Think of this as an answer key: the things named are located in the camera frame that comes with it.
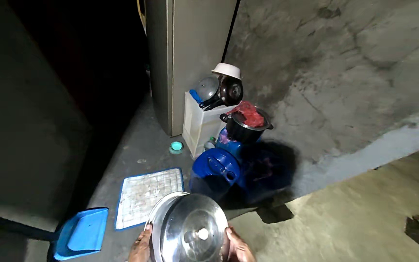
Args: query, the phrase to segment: blue-edged mat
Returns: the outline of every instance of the blue-edged mat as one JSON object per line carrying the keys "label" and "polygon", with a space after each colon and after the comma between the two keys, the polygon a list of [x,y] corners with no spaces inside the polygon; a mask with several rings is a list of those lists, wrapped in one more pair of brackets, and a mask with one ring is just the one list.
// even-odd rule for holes
{"label": "blue-edged mat", "polygon": [[165,195],[184,191],[178,167],[124,179],[117,204],[115,229],[143,225],[153,206]]}

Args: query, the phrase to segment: white plastic drawer unit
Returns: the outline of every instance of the white plastic drawer unit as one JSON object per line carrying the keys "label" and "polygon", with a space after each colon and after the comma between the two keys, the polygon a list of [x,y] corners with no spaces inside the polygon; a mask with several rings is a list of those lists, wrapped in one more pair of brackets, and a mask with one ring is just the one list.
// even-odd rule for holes
{"label": "white plastic drawer unit", "polygon": [[192,157],[195,159],[203,153],[203,146],[210,139],[218,139],[219,132],[226,123],[219,119],[219,115],[231,111],[233,106],[218,106],[205,111],[198,106],[189,92],[185,92],[185,111],[182,137],[187,143]]}

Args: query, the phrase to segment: red plastic bag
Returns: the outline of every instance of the red plastic bag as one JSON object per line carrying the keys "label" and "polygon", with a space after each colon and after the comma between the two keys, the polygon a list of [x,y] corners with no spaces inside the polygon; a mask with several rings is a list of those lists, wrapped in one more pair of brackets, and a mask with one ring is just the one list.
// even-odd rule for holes
{"label": "red plastic bag", "polygon": [[239,105],[237,105],[231,111],[227,112],[227,114],[229,115],[233,112],[240,112],[243,115],[243,117],[246,118],[246,120],[243,123],[247,126],[260,127],[265,124],[265,118],[262,115],[258,114],[257,108],[254,105],[250,104],[250,102],[248,101],[240,102]]}

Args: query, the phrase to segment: dustpan handle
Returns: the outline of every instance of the dustpan handle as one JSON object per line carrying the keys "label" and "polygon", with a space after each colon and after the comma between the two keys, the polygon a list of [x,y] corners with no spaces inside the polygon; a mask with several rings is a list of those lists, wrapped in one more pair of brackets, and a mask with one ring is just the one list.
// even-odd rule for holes
{"label": "dustpan handle", "polygon": [[1,231],[24,235],[27,238],[36,240],[54,241],[57,238],[57,235],[53,232],[27,226],[2,217],[0,217],[0,232]]}

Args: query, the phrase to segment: hand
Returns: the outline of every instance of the hand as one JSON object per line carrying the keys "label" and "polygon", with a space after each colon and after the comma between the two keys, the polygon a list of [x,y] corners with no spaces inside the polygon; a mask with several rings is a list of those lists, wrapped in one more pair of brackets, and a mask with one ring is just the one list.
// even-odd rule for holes
{"label": "hand", "polygon": [[129,253],[129,262],[147,262],[150,257],[149,241],[153,227],[148,224],[145,231],[141,232],[135,240]]}
{"label": "hand", "polygon": [[230,241],[229,262],[256,262],[253,253],[233,227],[226,228],[226,234]]}

